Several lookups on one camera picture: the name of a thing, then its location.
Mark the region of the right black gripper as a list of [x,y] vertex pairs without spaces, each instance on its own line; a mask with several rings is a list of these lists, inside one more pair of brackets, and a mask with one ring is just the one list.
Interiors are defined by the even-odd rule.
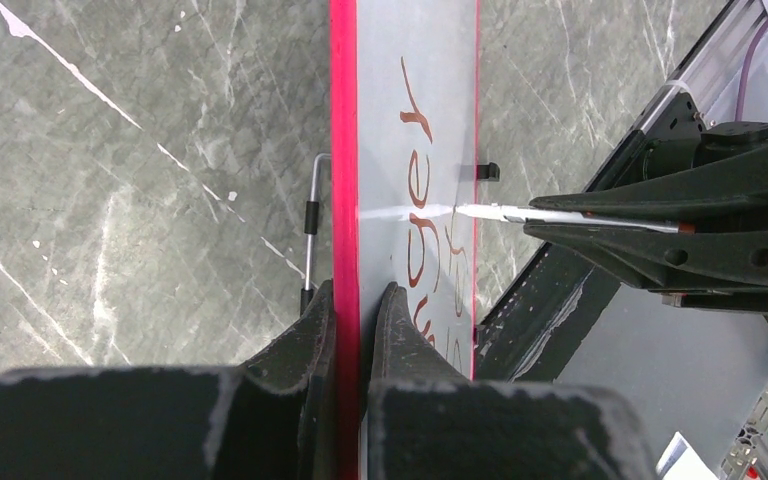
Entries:
[[693,233],[527,224],[625,284],[677,307],[768,314],[768,123],[729,122],[657,140],[635,184],[537,197],[533,208],[681,221]]

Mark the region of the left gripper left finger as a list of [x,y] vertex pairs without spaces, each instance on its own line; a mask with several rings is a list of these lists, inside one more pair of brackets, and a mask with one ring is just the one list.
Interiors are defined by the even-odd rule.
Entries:
[[332,479],[333,285],[240,365],[0,375],[0,479]]

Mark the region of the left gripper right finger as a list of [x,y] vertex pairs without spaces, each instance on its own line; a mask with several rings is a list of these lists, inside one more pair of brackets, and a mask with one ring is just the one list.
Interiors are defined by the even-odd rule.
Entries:
[[652,479],[643,425],[614,391],[471,381],[417,330],[406,290],[386,287],[367,396],[370,479]]

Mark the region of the whiteboard marker white barrel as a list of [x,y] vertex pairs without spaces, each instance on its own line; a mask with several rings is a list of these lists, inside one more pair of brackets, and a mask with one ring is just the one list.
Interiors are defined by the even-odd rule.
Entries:
[[456,206],[454,211],[471,218],[520,224],[543,222],[548,224],[644,229],[660,233],[693,233],[695,231],[693,225],[680,222],[622,219],[581,212],[544,210],[499,204],[463,204]]

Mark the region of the red framed whiteboard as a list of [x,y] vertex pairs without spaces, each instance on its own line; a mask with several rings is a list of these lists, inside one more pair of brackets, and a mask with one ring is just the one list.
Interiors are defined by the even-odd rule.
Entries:
[[367,366],[386,286],[455,370],[474,371],[476,1],[329,5],[337,477],[361,479]]

